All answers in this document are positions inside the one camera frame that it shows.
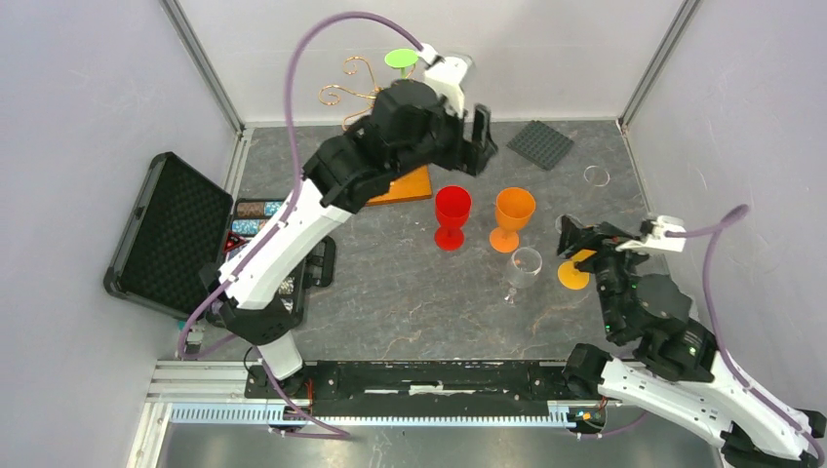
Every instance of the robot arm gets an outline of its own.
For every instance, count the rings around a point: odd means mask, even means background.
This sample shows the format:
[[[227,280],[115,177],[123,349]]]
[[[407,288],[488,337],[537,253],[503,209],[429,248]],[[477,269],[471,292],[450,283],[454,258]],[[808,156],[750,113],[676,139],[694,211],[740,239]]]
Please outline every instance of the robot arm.
[[[276,378],[302,366],[290,312],[273,299],[301,259],[369,200],[387,193],[399,177],[428,164],[476,176],[496,154],[491,113],[484,105],[475,107],[471,140],[463,138],[462,85],[473,68],[470,58],[441,57],[430,46],[420,56],[427,63],[424,82],[394,82],[376,95],[370,115],[324,141],[303,167],[302,188],[288,222],[279,220],[288,206],[283,204],[244,251],[207,279],[211,287],[231,282],[208,319],[257,346]],[[234,276],[245,255],[262,243]]]
[[[680,424],[738,468],[816,466],[803,434],[744,389],[725,365],[715,335],[689,317],[691,299],[668,276],[636,275],[648,253],[683,249],[684,239],[664,235],[684,232],[678,219],[646,220],[642,236],[605,222],[583,227],[567,216],[562,226],[560,256],[592,252],[575,267],[595,275],[607,340],[623,345],[640,339],[634,356],[645,366],[633,368],[596,346],[577,344],[564,371],[572,390],[631,403]],[[750,388],[768,395],[805,431],[824,436],[821,413],[790,408],[737,369]]]

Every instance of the clear wine glass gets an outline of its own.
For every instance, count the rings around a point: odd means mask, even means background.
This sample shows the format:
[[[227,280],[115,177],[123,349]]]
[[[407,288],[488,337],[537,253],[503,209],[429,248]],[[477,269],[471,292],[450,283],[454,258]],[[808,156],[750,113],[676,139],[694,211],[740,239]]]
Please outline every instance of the clear wine glass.
[[[514,251],[505,265],[505,281],[511,285],[505,301],[513,304],[517,290],[533,285],[537,281],[541,268],[542,256],[538,251],[529,247],[521,247]]]

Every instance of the gray floor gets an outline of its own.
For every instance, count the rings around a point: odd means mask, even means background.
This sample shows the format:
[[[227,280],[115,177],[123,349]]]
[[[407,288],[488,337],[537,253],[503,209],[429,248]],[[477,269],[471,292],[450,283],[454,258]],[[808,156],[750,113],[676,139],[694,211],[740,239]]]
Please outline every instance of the gray floor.
[[[637,409],[613,409],[610,428]],[[315,432],[315,428],[306,429]],[[551,428],[352,427],[348,442],[280,439],[257,426],[173,424],[159,467],[621,467],[721,466],[711,447],[650,415],[628,433],[578,443]]]
[[[593,285],[582,291],[557,280],[555,219],[571,214],[585,223],[606,220],[634,230],[645,214],[643,197],[629,155],[614,122],[554,122],[574,141],[552,171],[544,172],[505,147],[525,123],[497,123],[492,135],[500,152],[477,178],[431,169],[434,193],[458,184],[472,195],[463,228],[465,245],[439,250],[433,200],[365,208],[332,236],[339,254],[335,282],[311,290],[305,323],[295,330],[307,360],[374,359],[566,359],[578,342],[612,352],[604,340],[600,306]],[[339,127],[298,129],[302,157],[308,158]],[[290,150],[285,129],[253,134],[240,197],[284,197],[290,189]],[[583,177],[596,165],[610,183],[595,187]],[[488,237],[494,198],[503,188],[527,188],[537,202],[521,232],[523,246],[543,255],[540,280],[517,304],[502,300],[507,255],[495,252]],[[210,330],[208,342],[224,331]],[[211,359],[239,360],[247,345],[236,340]]]

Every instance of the orange goblet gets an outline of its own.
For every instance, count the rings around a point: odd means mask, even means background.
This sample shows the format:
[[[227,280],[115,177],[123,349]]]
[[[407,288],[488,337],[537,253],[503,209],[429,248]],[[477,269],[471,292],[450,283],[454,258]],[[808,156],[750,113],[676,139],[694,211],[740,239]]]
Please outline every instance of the orange goblet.
[[[520,246],[517,231],[526,227],[534,214],[537,203],[528,190],[509,187],[496,196],[496,225],[489,242],[497,252],[507,254]]]

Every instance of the gray marble tabletop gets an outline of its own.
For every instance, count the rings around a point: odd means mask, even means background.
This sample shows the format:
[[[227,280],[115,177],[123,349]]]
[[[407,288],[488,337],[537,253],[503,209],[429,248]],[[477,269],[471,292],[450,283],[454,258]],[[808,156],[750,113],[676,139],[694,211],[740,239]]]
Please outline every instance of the gray marble tabletop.
[[[545,172],[505,144],[526,124],[496,123],[499,154],[477,178],[430,169],[434,193],[460,185],[473,199],[463,227],[465,243],[438,249],[434,201],[364,208],[333,232],[338,245],[335,281],[311,289],[305,321],[294,330],[305,360],[554,359],[564,360],[578,342],[612,352],[604,340],[593,284],[571,291],[557,280],[555,219],[575,215],[585,223],[606,220],[635,230],[645,215],[643,196],[614,122],[553,122],[574,141],[569,154]],[[298,129],[303,158],[339,127]],[[253,134],[239,197],[284,197],[290,189],[290,149],[285,129]],[[586,181],[589,166],[605,169],[606,186]],[[508,305],[503,272],[508,254],[489,245],[496,227],[494,199],[503,188],[528,189],[536,200],[521,246],[537,249],[543,267],[537,283]],[[211,330],[207,341],[224,331]],[[241,340],[214,358],[238,360]]]

